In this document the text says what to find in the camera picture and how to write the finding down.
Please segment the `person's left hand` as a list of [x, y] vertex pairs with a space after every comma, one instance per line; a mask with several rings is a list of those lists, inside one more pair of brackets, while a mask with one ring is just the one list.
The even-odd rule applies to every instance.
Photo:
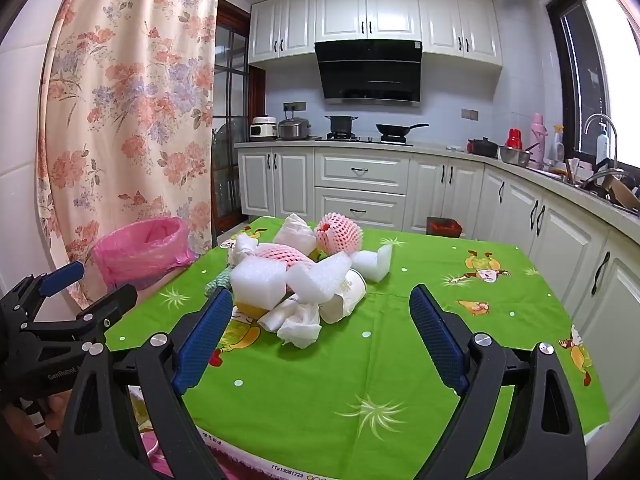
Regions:
[[41, 416], [38, 410], [29, 413], [28, 408], [19, 408], [4, 394], [1, 395], [1, 458], [28, 457], [53, 464], [58, 458], [44, 440], [44, 428], [50, 436], [58, 434], [63, 427], [70, 390], [48, 397], [47, 413]]

